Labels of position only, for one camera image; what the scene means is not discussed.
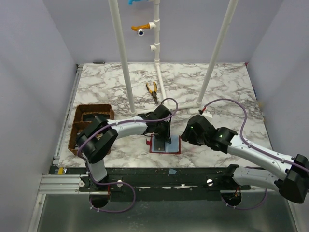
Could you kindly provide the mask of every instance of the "brown wooden box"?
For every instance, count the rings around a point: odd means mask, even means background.
[[[105,115],[107,119],[114,119],[114,111],[110,104],[91,104],[78,105],[76,108],[74,121],[72,125],[68,148],[77,155],[76,138],[78,133],[82,132],[90,123],[91,118],[97,115]]]
[[[89,115],[106,115],[107,119],[114,119],[114,111],[110,104],[91,104],[91,105],[78,105],[76,108],[74,122],[85,122]]]

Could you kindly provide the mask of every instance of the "metal bracket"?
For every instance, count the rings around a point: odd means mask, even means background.
[[[43,175],[38,194],[107,194],[107,191],[79,191],[79,182],[88,175]]]
[[[34,232],[38,230],[45,198],[46,198],[45,194],[38,194],[37,200],[35,202],[34,209],[32,212],[32,217],[31,217],[29,228],[28,228],[28,232]]]

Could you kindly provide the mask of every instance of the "orange pipe fitting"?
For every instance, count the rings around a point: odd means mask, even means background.
[[[149,23],[147,23],[146,25],[141,25],[141,26],[137,26],[137,27],[132,26],[131,29],[134,30],[134,31],[138,31],[139,29],[150,29],[150,25],[149,25]]]

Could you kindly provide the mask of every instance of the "blue object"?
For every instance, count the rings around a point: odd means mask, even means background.
[[[169,169],[169,175],[174,175],[174,174],[176,174],[176,170],[174,170],[174,169]]]
[[[155,149],[155,142],[153,141],[151,144],[151,152],[159,152],[159,153],[176,153],[179,152],[179,136],[178,135],[171,135],[170,136],[172,142],[171,144],[165,142],[165,149],[164,151],[156,150]]]
[[[132,5],[134,1],[144,1],[144,0],[129,0],[129,5]]]

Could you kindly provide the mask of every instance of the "metal floor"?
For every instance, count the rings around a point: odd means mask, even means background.
[[[262,192],[243,193],[240,206],[258,203]],[[293,232],[297,231],[287,201],[270,192],[261,207],[240,211],[222,202],[137,202],[125,213],[90,210],[87,195],[47,195],[40,232]],[[129,203],[111,203],[109,209]]]

